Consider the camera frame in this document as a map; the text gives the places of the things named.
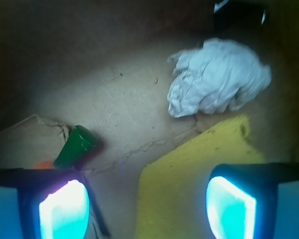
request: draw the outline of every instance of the concrete floor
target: concrete floor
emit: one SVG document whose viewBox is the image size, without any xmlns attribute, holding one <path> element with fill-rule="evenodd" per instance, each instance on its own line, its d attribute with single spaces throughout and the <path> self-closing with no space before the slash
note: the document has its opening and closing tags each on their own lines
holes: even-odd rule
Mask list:
<svg viewBox="0 0 299 239">
<path fill-rule="evenodd" d="M 7 95 L 13 97 L 5 97 L 4 92 L 1 96 L 0 128 L 36 113 L 69 126 L 81 124 L 98 135 L 100 147 L 78 167 L 92 186 L 113 238 L 133 237 L 138 179 L 143 167 L 223 119 L 247 114 L 252 126 L 250 143 L 268 161 L 299 161 L 299 62 L 290 61 L 267 42 L 265 30 L 237 25 L 220 34 L 249 45 L 263 63 L 271 65 L 273 81 L 265 91 L 235 113 L 173 119 L 167 112 L 166 96 L 174 65 L 166 60 L 181 49 L 197 47 L 208 35 L 183 31 L 167 34 L 160 24 L 145 27 L 142 21 L 136 26 L 125 22 L 124 28 L 118 25 L 106 30 L 104 26 L 112 19 L 109 14 L 122 13 L 126 8 L 112 1 L 100 11 L 97 4 L 103 1 L 82 2 L 44 6 L 40 14 L 50 12 L 56 20 L 63 7 L 70 19 L 59 19 L 54 27 L 39 25 L 35 29 L 49 29 L 46 34 L 53 35 L 53 39 L 45 39 L 46 47 L 23 46 L 25 43 L 18 39 L 16 43 L 6 42 L 10 53 L 15 51 L 8 67 L 15 67 L 17 73 L 12 79 L 16 86 L 7 88 Z M 60 26 L 69 31 L 54 32 Z M 67 40 L 73 34 L 84 37 L 75 37 L 73 43 Z M 31 36 L 25 39 L 35 41 Z"/>
</svg>

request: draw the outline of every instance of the dusty floor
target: dusty floor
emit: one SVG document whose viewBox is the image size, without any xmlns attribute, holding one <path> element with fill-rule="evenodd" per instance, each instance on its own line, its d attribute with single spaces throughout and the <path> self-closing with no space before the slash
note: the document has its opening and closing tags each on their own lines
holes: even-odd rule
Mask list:
<svg viewBox="0 0 299 239">
<path fill-rule="evenodd" d="M 78 30 L 73 24 L 68 27 Z M 106 34 L 102 42 L 108 46 L 111 43 L 106 39 L 114 34 Z M 81 42 L 78 49 L 84 46 L 85 55 L 79 51 L 64 59 L 47 55 L 37 68 L 23 72 L 34 78 L 28 86 L 31 91 L 1 107 L 0 118 L 20 120 L 36 113 L 69 126 L 81 124 L 98 135 L 100 147 L 79 168 L 91 183 L 112 237 L 132 238 L 143 167 L 223 119 L 247 114 L 252 127 L 250 144 L 268 161 L 299 161 L 299 62 L 267 42 L 266 32 L 258 28 L 246 30 L 238 25 L 220 36 L 249 45 L 272 67 L 270 86 L 238 112 L 180 119 L 168 115 L 166 95 L 174 68 L 166 62 L 168 56 L 197 47 L 208 36 L 160 33 L 106 53 L 102 46 Z M 88 57 L 88 47 L 93 57 Z M 102 54 L 94 58 L 95 51 Z M 84 69 L 75 65 L 80 57 L 89 59 Z"/>
</svg>

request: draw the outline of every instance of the orange object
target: orange object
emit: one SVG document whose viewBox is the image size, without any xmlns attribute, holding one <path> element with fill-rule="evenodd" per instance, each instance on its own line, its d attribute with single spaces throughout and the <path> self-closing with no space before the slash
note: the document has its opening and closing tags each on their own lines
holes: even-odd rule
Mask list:
<svg viewBox="0 0 299 239">
<path fill-rule="evenodd" d="M 33 167 L 33 169 L 54 169 L 53 161 L 44 161 L 41 163 L 38 163 Z"/>
</svg>

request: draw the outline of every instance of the green bottle cap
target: green bottle cap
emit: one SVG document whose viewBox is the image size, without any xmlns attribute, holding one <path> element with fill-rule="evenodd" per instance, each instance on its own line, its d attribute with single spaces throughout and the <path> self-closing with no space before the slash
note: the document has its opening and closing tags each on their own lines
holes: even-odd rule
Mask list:
<svg viewBox="0 0 299 239">
<path fill-rule="evenodd" d="M 87 128 L 76 125 L 54 161 L 55 168 L 72 167 L 86 152 L 94 148 L 99 139 Z"/>
</svg>

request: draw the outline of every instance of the white cloth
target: white cloth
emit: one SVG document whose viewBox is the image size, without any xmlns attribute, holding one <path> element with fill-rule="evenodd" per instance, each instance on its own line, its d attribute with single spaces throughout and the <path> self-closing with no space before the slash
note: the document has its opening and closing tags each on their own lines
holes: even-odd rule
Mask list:
<svg viewBox="0 0 299 239">
<path fill-rule="evenodd" d="M 168 112 L 178 118 L 236 111 L 253 100 L 271 81 L 271 70 L 249 47 L 233 40 L 212 38 L 201 49 L 182 50 L 167 62 L 177 61 L 176 79 L 169 88 Z"/>
</svg>

